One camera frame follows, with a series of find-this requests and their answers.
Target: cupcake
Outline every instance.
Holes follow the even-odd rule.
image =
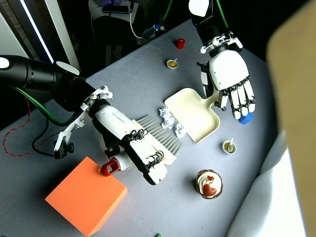
[[[217,198],[223,190],[222,178],[214,170],[201,170],[197,173],[195,189],[204,199]]]

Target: orange block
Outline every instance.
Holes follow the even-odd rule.
[[[85,236],[99,231],[127,189],[86,157],[45,199]]]

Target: dustpan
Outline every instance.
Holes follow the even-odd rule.
[[[192,140],[199,143],[219,128],[221,121],[211,109],[217,100],[218,92],[202,99],[195,90],[185,88],[166,99],[164,103]]]

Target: robotic arm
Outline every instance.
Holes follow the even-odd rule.
[[[213,88],[219,91],[215,106],[226,110],[228,99],[233,115],[239,119],[255,110],[255,97],[250,84],[250,75],[244,59],[239,54],[242,44],[225,26],[220,16],[213,14],[212,0],[190,0],[192,22],[202,40],[200,53],[209,51],[208,63],[201,67],[201,81],[207,97]]]
[[[0,84],[48,90],[54,100],[74,119],[60,132],[55,142],[55,158],[73,152],[69,139],[74,128],[84,126],[87,116],[103,135],[108,157],[129,158],[144,178],[152,185],[158,184],[166,174],[163,153],[156,151],[147,138],[147,131],[139,129],[127,116],[107,101],[113,94],[107,86],[95,90],[82,78],[79,71],[62,62],[53,65],[19,56],[0,55]]]

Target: blue cube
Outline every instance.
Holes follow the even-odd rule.
[[[239,119],[239,122],[245,125],[246,123],[250,122],[252,119],[253,119],[253,114],[248,113],[247,116],[241,116],[241,118]]]

